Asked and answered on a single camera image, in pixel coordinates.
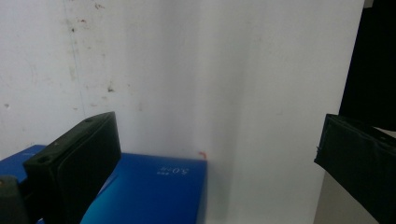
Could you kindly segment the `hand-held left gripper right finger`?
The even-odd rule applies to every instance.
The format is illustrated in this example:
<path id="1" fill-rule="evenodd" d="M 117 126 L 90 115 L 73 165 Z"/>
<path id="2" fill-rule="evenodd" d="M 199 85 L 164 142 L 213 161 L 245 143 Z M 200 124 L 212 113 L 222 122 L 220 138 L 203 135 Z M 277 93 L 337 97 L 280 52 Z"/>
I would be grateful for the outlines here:
<path id="1" fill-rule="evenodd" d="M 328 114 L 315 163 L 379 224 L 396 224 L 396 138 L 358 120 Z"/>

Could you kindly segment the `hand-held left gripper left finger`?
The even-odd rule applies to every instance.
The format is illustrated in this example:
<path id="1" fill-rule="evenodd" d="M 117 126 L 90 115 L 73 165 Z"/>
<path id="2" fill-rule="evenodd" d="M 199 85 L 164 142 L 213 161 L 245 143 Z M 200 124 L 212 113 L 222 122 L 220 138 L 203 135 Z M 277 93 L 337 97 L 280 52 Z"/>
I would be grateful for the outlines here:
<path id="1" fill-rule="evenodd" d="M 84 119 L 23 163 L 34 221 L 79 224 L 121 157 L 113 112 Z"/>

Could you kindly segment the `blue flat box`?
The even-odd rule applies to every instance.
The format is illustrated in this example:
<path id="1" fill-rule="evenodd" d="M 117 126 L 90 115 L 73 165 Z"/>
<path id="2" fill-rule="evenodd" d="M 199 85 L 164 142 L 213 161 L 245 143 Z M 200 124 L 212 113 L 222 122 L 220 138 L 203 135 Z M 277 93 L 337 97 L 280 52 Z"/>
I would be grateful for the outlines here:
<path id="1" fill-rule="evenodd" d="M 23 163 L 44 146 L 0 161 L 0 224 L 33 220 Z M 123 154 L 79 224 L 197 224 L 204 210 L 206 163 Z"/>

